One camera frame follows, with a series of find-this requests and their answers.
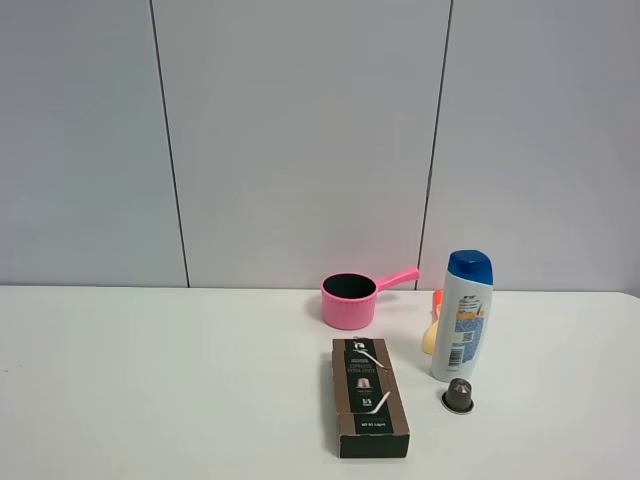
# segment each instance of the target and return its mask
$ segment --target blue bottle cap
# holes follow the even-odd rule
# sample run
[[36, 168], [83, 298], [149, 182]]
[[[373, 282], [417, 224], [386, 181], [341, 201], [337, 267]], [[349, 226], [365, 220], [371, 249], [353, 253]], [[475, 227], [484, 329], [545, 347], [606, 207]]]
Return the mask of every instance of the blue bottle cap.
[[447, 270], [451, 275], [471, 282], [493, 285], [491, 260], [478, 250], [458, 250], [449, 257]]

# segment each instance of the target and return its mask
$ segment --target shampoo bottle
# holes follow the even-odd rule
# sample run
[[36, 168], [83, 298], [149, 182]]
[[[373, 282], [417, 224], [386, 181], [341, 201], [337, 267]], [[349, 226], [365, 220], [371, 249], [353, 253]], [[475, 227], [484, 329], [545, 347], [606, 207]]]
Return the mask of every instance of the shampoo bottle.
[[491, 260], [478, 250], [449, 257], [431, 373], [441, 382], [468, 379], [478, 360], [493, 294]]

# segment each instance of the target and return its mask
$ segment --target white wall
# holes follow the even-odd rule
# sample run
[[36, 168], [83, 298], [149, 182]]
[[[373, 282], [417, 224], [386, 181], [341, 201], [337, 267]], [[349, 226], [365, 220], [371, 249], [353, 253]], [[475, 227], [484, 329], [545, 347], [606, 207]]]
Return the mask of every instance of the white wall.
[[154, 6], [191, 285], [417, 263], [448, 1]]
[[145, 0], [0, 3], [0, 282], [184, 286]]
[[480, 248], [502, 289], [640, 294], [640, 3], [457, 0], [421, 288]]

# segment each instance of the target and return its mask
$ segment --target brown coffee capsule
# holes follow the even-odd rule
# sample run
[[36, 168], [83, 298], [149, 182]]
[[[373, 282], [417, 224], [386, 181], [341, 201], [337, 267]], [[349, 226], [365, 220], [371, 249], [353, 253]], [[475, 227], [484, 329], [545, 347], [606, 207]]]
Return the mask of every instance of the brown coffee capsule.
[[442, 394], [442, 404], [450, 412], [464, 415], [473, 409], [471, 384], [462, 378], [454, 378]]

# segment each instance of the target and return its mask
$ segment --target white table surface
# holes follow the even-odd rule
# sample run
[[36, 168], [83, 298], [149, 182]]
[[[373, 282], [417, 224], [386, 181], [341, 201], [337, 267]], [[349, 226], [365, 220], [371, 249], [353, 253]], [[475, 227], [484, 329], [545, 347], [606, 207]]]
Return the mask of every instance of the white table surface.
[[379, 299], [406, 459], [341, 460], [318, 294], [0, 287], [0, 479], [635, 478], [640, 300], [498, 292], [447, 412], [420, 349], [431, 292]]

